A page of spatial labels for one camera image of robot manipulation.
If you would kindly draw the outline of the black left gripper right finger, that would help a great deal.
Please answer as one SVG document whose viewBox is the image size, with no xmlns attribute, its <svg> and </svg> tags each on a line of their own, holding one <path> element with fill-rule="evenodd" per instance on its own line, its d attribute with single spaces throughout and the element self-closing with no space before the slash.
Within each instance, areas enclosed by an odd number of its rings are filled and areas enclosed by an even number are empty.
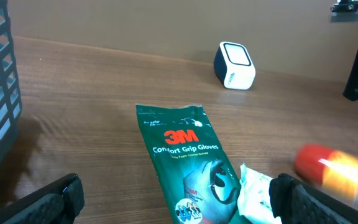
<svg viewBox="0 0 358 224">
<path fill-rule="evenodd" d="M 270 204 L 283 224 L 357 224 L 358 210 L 288 175 L 270 181 Z"/>
</svg>

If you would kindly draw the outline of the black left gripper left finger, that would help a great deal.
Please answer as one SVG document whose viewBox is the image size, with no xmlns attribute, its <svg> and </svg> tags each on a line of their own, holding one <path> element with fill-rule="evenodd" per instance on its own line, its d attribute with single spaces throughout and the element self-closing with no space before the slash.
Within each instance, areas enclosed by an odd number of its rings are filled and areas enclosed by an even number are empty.
<svg viewBox="0 0 358 224">
<path fill-rule="evenodd" d="M 67 174 L 0 209 L 0 224 L 73 224 L 85 206 L 78 174 Z"/>
</svg>

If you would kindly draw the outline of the white teal wet wipes pack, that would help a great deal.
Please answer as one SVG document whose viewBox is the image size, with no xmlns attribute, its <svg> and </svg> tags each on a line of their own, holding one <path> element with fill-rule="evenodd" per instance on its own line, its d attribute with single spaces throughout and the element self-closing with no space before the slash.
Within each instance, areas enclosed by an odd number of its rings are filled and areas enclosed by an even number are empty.
<svg viewBox="0 0 358 224">
<path fill-rule="evenodd" d="M 239 214 L 253 224 L 282 224 L 279 217 L 274 217 L 270 204 L 272 178 L 248 168 L 244 163 L 240 169 L 241 191 L 237 199 Z"/>
</svg>

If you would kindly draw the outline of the red sauce bottle green cap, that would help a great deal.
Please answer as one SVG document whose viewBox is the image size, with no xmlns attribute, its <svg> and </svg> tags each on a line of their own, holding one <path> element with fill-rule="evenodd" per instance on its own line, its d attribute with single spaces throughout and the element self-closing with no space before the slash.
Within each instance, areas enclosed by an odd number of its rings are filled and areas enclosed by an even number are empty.
<svg viewBox="0 0 358 224">
<path fill-rule="evenodd" d="M 323 192 L 358 210 L 358 157 L 319 144 L 297 151 L 295 172 Z"/>
</svg>

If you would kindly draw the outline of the green 3M gloves packet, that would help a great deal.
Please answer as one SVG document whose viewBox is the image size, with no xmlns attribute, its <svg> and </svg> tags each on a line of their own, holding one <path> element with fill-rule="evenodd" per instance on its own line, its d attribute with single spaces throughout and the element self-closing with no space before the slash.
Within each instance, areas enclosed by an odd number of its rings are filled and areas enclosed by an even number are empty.
<svg viewBox="0 0 358 224">
<path fill-rule="evenodd" d="M 239 178 L 200 105 L 137 105 L 139 129 L 173 223 L 248 223 Z"/>
</svg>

